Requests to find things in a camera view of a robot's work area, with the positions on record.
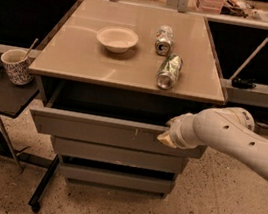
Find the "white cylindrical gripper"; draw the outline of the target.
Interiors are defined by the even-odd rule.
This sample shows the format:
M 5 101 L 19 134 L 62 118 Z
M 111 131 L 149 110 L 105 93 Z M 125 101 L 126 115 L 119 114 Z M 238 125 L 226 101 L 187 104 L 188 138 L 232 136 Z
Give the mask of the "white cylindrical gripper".
M 157 139 L 167 147 L 185 150 L 204 145 L 194 131 L 197 117 L 198 115 L 192 113 L 173 117 L 167 121 L 168 129 L 159 134 Z

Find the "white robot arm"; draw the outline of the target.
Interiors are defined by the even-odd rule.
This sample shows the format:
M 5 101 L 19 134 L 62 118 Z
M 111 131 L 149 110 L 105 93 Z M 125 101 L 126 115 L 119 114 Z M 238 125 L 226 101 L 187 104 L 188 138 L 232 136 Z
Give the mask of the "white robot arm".
M 268 139 L 254 133 L 254 119 L 240 107 L 186 113 L 167 122 L 158 135 L 164 145 L 179 149 L 208 146 L 234 157 L 268 181 Z

